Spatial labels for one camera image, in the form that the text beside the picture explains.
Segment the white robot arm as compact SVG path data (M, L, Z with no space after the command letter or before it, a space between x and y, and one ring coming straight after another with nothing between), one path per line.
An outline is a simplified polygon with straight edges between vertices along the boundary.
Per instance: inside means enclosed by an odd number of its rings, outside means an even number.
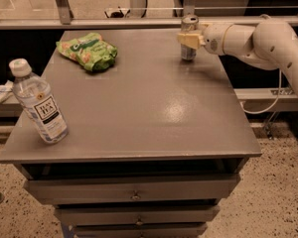
M251 66L279 68L298 97L298 37L285 21L266 18L255 27L233 23L200 25L181 31L177 41L188 48L233 56Z

